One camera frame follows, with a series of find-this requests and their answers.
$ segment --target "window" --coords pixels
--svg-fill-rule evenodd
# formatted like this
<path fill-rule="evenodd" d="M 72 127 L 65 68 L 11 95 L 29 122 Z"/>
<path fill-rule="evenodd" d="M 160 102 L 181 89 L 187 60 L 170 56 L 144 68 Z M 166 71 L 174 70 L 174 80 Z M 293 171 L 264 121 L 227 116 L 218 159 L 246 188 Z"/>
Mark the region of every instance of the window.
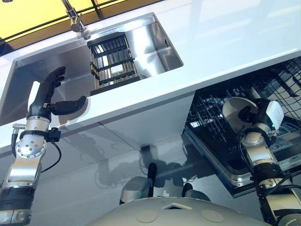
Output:
<path fill-rule="evenodd" d="M 69 0 L 91 24 L 161 0 Z M 0 56 L 70 30 L 61 0 L 0 1 Z"/>

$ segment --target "white cabinet door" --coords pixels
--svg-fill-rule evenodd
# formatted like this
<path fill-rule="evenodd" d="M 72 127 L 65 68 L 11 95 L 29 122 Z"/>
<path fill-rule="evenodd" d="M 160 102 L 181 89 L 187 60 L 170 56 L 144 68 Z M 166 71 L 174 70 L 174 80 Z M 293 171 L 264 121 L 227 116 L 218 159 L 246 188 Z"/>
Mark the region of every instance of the white cabinet door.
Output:
<path fill-rule="evenodd" d="M 79 169 L 134 149 L 99 123 L 85 131 L 61 138 L 57 145 L 62 151 L 62 159 L 56 166 L 42 173 L 40 179 Z M 58 151 L 51 143 L 47 143 L 42 169 L 52 165 L 57 158 Z M 10 151 L 0 154 L 0 181 L 4 179 L 14 159 Z"/>
<path fill-rule="evenodd" d="M 135 149 L 182 134 L 194 97 L 190 92 L 101 121 Z"/>

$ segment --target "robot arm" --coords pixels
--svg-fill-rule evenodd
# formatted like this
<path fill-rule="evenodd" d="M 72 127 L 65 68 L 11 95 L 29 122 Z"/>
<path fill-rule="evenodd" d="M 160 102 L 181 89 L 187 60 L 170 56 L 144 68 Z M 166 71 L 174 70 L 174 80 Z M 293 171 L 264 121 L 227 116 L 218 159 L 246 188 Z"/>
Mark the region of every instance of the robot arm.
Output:
<path fill-rule="evenodd" d="M 238 134 L 239 149 L 248 165 L 255 183 L 264 220 L 272 225 L 301 224 L 301 201 L 294 186 L 286 176 L 269 146 L 275 141 L 276 131 L 283 112 L 276 101 L 259 99 L 258 114 L 253 126 L 243 128 Z"/>
<path fill-rule="evenodd" d="M 29 107 L 26 125 L 15 124 L 12 135 L 12 152 L 16 157 L 3 181 L 0 192 L 0 226 L 23 226 L 30 223 L 31 206 L 41 173 L 41 159 L 47 142 L 57 142 L 57 128 L 48 130 L 51 113 L 71 114 L 84 105 L 86 97 L 77 101 L 62 101 L 51 104 L 56 87 L 64 80 L 65 67 L 50 73 L 40 84 L 35 100 Z M 20 141 L 16 143 L 18 132 Z"/>

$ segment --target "dishwasher rack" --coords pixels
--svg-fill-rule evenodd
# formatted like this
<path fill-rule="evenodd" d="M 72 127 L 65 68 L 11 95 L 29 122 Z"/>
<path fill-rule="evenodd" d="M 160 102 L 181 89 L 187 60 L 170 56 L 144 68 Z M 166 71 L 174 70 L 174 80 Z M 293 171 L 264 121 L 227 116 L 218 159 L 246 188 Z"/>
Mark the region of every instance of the dishwasher rack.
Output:
<path fill-rule="evenodd" d="M 187 119 L 192 127 L 207 127 L 214 139 L 226 143 L 226 128 L 230 125 L 222 114 L 223 104 L 232 97 L 252 99 L 250 89 L 254 88 L 261 98 L 278 101 L 287 116 L 285 121 L 301 128 L 301 57 L 243 79 L 228 82 L 229 89 L 216 84 L 215 95 L 212 87 L 197 91 Z"/>

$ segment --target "grey floor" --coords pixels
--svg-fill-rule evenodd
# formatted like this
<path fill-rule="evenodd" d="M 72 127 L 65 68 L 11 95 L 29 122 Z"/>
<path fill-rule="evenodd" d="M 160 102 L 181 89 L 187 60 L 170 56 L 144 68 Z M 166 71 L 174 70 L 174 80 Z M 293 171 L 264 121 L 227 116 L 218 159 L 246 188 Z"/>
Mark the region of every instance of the grey floor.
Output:
<path fill-rule="evenodd" d="M 190 182 L 212 202 L 262 219 L 256 194 L 233 199 L 186 137 L 174 137 L 110 159 L 43 179 L 32 207 L 31 226 L 83 226 L 119 204 L 122 186 L 158 166 L 154 195 L 181 196 Z M 301 183 L 301 175 L 294 178 Z"/>

